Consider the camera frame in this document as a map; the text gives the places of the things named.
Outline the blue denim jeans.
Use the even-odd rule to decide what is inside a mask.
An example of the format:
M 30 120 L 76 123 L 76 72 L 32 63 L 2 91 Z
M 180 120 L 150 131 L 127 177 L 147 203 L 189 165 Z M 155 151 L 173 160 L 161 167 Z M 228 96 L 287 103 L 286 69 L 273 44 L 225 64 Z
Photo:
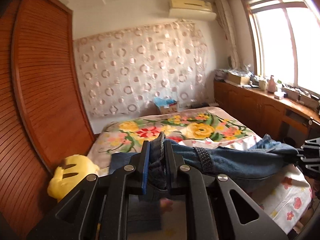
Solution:
M 228 175 L 246 193 L 266 192 L 266 186 L 284 167 L 294 161 L 298 151 L 287 144 L 274 141 L 269 135 L 247 150 L 228 147 L 185 146 L 167 138 L 164 133 L 150 142 L 148 182 L 151 191 L 141 198 L 129 198 L 129 232 L 161 230 L 160 203 L 169 195 L 165 168 L 165 143 L 181 155 L 187 165 L 198 169 L 202 174 Z

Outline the long wooden cabinet counter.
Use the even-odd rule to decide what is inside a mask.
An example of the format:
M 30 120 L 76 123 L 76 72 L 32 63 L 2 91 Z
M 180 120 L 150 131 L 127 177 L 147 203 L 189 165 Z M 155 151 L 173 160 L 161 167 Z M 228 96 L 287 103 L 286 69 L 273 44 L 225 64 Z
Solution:
M 302 146 L 319 137 L 319 115 L 308 107 L 258 89 L 214 81 L 214 97 L 220 108 L 263 137 Z

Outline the white strawberry print sheet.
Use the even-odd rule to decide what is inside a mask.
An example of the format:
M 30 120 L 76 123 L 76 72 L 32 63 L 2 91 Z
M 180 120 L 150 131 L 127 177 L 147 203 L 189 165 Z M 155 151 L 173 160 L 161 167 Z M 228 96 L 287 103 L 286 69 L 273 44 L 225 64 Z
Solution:
M 250 135 L 244 139 L 224 142 L 214 142 L 211 139 L 190 139 L 184 140 L 180 144 L 210 149 L 225 146 L 234 150 L 247 150 L 257 143 L 260 147 L 270 148 L 276 142 L 269 135 L 264 135 L 263 138 Z M 287 165 L 268 179 L 262 187 L 250 192 L 249 195 L 289 237 L 295 237 L 303 227 L 300 220 L 310 206 L 312 189 L 298 168 Z M 170 204 L 172 204 L 172 211 L 166 211 L 161 215 L 164 237 L 167 239 L 186 239 L 184 202 L 163 200 L 161 208 L 169 207 Z

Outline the yellow Pikachu plush toy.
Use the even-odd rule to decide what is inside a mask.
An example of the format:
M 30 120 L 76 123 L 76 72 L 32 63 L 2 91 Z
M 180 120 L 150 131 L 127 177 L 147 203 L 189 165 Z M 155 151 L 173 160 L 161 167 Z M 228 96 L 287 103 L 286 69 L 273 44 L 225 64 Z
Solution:
M 87 175 L 98 174 L 99 170 L 99 166 L 84 155 L 68 156 L 56 168 L 49 182 L 47 193 L 59 202 Z

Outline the white tissue box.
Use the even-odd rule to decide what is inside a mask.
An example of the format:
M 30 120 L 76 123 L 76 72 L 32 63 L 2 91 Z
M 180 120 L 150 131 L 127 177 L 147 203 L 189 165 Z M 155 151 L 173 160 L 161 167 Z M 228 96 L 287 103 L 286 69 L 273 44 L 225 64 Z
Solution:
M 283 98 L 285 98 L 285 92 L 282 92 L 282 91 L 276 91 L 274 92 L 274 98 L 277 99 L 277 100 L 281 100 Z

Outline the floral pink bed blanket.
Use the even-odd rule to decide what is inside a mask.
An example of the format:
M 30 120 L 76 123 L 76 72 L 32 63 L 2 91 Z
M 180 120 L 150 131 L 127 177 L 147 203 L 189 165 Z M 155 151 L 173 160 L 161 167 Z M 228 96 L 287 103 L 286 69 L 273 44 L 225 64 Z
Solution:
M 119 152 L 139 153 L 144 141 L 156 139 L 160 133 L 181 145 L 214 149 L 226 146 L 247 150 L 261 140 L 247 126 L 219 107 L 188 109 L 180 113 L 149 115 L 108 124 L 87 155 L 109 173 L 112 155 Z

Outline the pink bottle on counter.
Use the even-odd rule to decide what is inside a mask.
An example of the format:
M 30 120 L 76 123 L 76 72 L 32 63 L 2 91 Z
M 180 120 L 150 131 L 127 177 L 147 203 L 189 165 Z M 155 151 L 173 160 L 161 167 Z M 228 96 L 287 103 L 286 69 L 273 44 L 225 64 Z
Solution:
M 274 76 L 273 75 L 270 76 L 270 79 L 268 81 L 267 91 L 269 93 L 274 93 L 274 92 L 277 91 L 277 85 L 276 85 L 276 82 L 274 80 Z

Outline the white mug on counter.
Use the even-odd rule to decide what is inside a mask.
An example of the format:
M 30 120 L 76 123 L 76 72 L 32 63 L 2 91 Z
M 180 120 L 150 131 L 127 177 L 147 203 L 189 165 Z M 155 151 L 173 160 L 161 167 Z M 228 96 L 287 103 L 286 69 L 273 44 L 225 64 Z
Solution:
M 267 90 L 267 81 L 266 80 L 259 80 L 259 88 L 262 91 L 266 91 Z

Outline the cardboard box on counter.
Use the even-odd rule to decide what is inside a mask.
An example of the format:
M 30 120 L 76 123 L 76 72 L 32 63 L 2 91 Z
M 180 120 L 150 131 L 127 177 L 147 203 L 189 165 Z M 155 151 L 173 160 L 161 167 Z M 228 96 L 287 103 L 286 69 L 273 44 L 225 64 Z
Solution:
M 248 85 L 250 77 L 247 75 L 239 75 L 228 73 L 227 81 L 234 83 L 236 85 Z

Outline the pink circle pattern curtain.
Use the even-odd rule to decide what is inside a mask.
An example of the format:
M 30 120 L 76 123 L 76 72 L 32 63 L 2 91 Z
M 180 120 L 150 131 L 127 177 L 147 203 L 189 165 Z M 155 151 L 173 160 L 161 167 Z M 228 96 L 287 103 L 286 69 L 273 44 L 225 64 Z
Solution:
M 203 103 L 208 48 L 192 22 L 143 25 L 74 41 L 85 109 L 93 118 L 144 115 L 154 99 Z

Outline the window side drape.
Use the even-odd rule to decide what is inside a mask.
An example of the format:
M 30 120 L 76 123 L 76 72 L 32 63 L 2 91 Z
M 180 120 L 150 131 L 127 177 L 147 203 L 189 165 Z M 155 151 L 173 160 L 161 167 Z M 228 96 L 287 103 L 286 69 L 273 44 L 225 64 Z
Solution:
M 241 61 L 238 55 L 237 45 L 236 45 L 236 34 L 235 26 L 233 21 L 233 15 L 231 8 L 227 0 L 215 0 L 215 4 L 219 13 L 222 28 L 227 37 L 230 57 L 231 57 L 231 67 L 233 69 L 240 69 Z

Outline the window with wooden frame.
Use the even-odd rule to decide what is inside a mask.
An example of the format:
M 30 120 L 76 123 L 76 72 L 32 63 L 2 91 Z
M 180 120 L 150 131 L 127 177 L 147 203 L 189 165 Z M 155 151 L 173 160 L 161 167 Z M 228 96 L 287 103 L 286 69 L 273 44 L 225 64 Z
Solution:
M 304 0 L 241 0 L 254 42 L 255 72 L 319 93 L 319 19 Z

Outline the wall air conditioner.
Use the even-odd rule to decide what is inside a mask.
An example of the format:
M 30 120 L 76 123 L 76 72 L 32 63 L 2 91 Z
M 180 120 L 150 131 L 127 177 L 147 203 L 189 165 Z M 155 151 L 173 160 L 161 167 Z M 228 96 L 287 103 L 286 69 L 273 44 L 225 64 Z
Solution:
M 217 14 L 213 12 L 210 2 L 202 0 L 170 0 L 169 18 L 214 21 Z

